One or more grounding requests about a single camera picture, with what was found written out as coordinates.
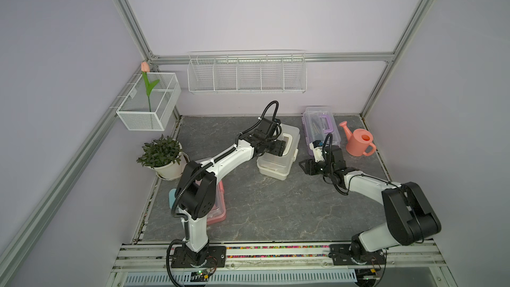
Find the white toolbox with clear tray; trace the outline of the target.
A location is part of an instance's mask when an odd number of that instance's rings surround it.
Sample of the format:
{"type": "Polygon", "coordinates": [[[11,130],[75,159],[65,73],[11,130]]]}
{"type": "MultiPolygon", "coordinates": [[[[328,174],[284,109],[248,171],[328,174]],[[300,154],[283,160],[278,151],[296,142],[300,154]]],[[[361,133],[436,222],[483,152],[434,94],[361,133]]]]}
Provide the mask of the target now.
{"type": "Polygon", "coordinates": [[[277,141],[285,143],[282,155],[264,154],[257,159],[257,167],[262,175],[284,181],[290,174],[292,164],[298,154],[300,129],[294,126],[282,125],[282,133],[277,141]]]}

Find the purple toolbox with clear lid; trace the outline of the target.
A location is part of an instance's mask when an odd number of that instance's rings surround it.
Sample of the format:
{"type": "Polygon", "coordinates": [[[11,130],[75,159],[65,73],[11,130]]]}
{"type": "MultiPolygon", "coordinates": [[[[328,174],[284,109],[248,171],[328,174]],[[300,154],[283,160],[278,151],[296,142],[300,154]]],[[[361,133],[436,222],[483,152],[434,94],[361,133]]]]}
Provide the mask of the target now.
{"type": "Polygon", "coordinates": [[[324,141],[325,137],[332,134],[332,144],[341,146],[341,136],[337,129],[333,113],[325,106],[309,106],[302,115],[305,140],[309,155],[313,156],[313,150],[309,146],[314,141],[324,141]]]}

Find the pink toolbox with clear lid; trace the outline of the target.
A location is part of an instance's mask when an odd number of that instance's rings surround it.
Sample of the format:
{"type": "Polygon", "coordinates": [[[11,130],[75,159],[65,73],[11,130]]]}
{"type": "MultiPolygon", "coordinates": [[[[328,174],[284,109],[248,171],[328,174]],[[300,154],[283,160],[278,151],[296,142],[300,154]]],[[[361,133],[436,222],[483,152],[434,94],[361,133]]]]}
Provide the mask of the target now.
{"type": "Polygon", "coordinates": [[[216,187],[215,204],[207,215],[207,225],[223,222],[227,218],[227,208],[224,199],[224,186],[220,181],[216,187]]]}

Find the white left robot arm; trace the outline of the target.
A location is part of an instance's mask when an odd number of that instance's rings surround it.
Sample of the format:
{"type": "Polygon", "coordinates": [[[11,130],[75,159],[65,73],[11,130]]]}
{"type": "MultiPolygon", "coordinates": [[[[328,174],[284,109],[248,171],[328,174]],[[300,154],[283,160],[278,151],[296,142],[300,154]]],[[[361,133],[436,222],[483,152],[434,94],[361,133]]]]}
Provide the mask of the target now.
{"type": "Polygon", "coordinates": [[[280,139],[282,132],[281,120],[260,117],[220,154],[201,162],[187,163],[175,190],[171,215],[181,220],[185,232],[185,237],[179,241],[178,255],[183,255],[192,267],[206,264],[209,257],[207,215],[215,204],[218,183],[253,158],[264,154],[282,156],[286,147],[286,142],[280,139]]]}

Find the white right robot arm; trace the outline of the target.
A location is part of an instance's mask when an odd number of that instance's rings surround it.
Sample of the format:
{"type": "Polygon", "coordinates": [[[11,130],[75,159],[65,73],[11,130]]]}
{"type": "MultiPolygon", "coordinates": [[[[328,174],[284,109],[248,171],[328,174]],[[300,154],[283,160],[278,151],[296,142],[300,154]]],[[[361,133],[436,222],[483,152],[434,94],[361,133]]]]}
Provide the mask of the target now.
{"type": "Polygon", "coordinates": [[[349,167],[338,147],[315,147],[313,158],[299,166],[307,175],[320,175],[341,195],[358,193],[382,205],[385,222],[351,238],[348,255],[356,263],[364,263],[386,248],[422,243],[442,230],[417,183],[392,183],[349,167]]]}

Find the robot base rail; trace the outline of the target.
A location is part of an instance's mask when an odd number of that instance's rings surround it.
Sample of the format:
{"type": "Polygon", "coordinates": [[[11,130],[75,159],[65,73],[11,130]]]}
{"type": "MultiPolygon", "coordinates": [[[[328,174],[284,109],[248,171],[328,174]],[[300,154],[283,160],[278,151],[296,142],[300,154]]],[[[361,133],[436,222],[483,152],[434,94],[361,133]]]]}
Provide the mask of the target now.
{"type": "Polygon", "coordinates": [[[107,286],[455,286],[432,240],[376,251],[361,264],[345,242],[213,244],[205,265],[191,266],[167,244],[126,245],[107,286]]]}

